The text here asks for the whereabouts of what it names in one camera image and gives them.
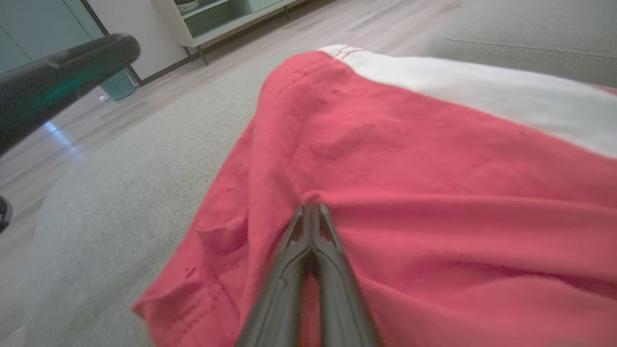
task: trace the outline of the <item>white wall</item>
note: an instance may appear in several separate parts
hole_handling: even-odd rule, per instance
[[[133,35],[141,55],[132,65],[141,79],[186,57],[154,9],[152,0],[88,0],[109,33]]]

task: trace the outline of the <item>red and white garment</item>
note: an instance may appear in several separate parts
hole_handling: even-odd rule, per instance
[[[386,344],[617,345],[617,97],[347,46],[294,56],[139,298],[158,346],[233,346],[294,209],[325,203]],[[302,344],[316,346],[315,284]]]

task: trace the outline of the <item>black object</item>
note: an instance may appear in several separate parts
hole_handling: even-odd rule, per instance
[[[139,57],[127,34],[108,35],[0,75],[0,156]],[[0,232],[12,209],[0,196]]]
[[[379,331],[323,204],[304,205],[296,210],[236,346],[296,346],[302,289],[311,272],[320,283],[321,345],[382,346]]]

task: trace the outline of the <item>gray sofa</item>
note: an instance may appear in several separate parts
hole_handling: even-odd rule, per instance
[[[617,86],[617,2],[475,0],[430,54]],[[74,168],[38,218],[26,345],[149,346],[131,313],[163,269],[286,52],[185,96]]]

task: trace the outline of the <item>cabinet drawer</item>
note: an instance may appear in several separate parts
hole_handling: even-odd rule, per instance
[[[253,6],[253,11],[257,12],[280,1],[281,0],[251,0],[251,5]]]

